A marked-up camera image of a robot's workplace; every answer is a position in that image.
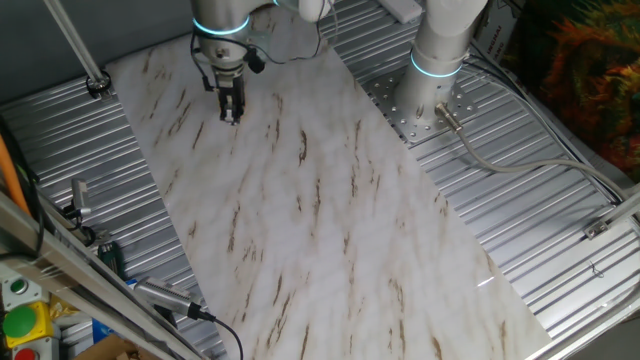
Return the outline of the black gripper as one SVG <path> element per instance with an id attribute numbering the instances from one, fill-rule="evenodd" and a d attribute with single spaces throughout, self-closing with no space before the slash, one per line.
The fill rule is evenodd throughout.
<path id="1" fill-rule="evenodd" d="M 216 74 L 215 81 L 220 102 L 220 120 L 232 122 L 233 125 L 239 124 L 244 115 L 244 75 Z"/>

